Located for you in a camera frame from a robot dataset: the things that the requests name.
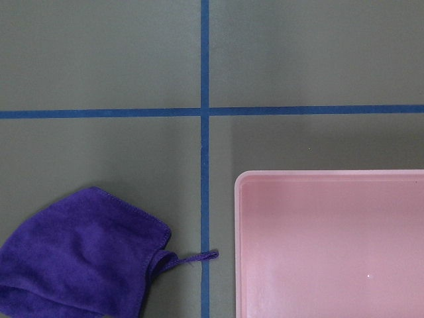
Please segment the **purple microfiber cloth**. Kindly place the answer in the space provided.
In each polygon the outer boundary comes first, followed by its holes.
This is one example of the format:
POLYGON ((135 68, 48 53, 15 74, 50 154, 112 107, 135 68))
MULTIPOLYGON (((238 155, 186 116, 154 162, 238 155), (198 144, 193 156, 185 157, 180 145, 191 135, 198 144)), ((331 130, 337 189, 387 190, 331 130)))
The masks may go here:
POLYGON ((22 223, 1 247, 1 312, 10 317, 138 317, 153 281, 184 260, 170 228, 98 187, 22 223))

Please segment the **pink plastic tray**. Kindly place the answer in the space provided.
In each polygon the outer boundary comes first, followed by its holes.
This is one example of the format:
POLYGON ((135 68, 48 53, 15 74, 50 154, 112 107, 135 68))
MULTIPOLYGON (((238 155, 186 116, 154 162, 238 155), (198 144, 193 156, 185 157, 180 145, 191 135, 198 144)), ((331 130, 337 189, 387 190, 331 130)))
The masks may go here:
POLYGON ((422 317, 423 171, 248 171, 237 317, 422 317))

